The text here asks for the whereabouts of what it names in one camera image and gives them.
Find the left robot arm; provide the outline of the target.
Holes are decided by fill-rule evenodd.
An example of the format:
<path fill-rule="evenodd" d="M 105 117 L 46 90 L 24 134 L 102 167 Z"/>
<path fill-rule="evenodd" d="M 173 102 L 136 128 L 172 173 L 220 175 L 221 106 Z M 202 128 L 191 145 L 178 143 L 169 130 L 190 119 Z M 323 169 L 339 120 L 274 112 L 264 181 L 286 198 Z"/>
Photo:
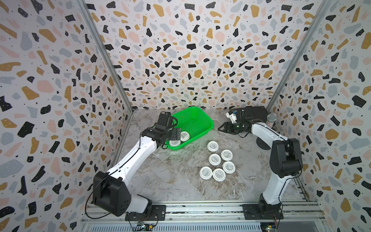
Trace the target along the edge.
<path fill-rule="evenodd" d="M 93 179 L 92 203 L 114 216 L 124 213 L 152 214 L 152 201 L 133 195 L 128 185 L 144 163 L 157 148 L 167 141 L 180 141 L 181 129 L 155 125 L 141 132 L 138 142 L 128 154 L 107 172 L 99 171 Z"/>

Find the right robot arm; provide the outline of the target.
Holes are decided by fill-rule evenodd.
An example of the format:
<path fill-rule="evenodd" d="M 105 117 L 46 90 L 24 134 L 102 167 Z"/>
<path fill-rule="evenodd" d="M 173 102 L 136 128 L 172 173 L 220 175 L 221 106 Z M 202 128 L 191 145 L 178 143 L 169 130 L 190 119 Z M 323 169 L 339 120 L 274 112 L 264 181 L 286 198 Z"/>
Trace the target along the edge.
<path fill-rule="evenodd" d="M 265 191 L 262 193 L 258 203 L 258 209 L 262 214 L 265 211 L 272 212 L 281 210 L 281 195 L 294 178 L 301 175 L 303 163 L 300 142 L 295 138 L 287 138 L 263 122 L 231 123 L 225 122 L 219 131 L 229 134 L 247 132 L 257 136 L 270 149 L 271 177 Z"/>

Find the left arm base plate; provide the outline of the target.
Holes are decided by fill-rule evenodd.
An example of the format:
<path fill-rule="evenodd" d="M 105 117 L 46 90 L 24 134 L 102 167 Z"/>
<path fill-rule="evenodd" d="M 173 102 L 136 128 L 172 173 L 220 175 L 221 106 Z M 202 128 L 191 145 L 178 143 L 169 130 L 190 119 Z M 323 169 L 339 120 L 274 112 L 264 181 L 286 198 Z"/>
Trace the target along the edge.
<path fill-rule="evenodd" d="M 143 213 L 130 212 L 126 214 L 125 221 L 164 221 L 166 205 L 151 205 Z"/>

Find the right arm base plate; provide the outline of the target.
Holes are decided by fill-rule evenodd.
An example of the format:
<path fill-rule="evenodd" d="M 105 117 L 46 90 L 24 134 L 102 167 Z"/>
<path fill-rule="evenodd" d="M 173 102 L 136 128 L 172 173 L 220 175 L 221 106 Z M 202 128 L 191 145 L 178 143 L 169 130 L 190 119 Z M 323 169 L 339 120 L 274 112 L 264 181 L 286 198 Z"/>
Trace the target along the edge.
<path fill-rule="evenodd" d="M 273 220 L 284 218 L 281 204 L 244 204 L 242 208 L 245 220 Z"/>

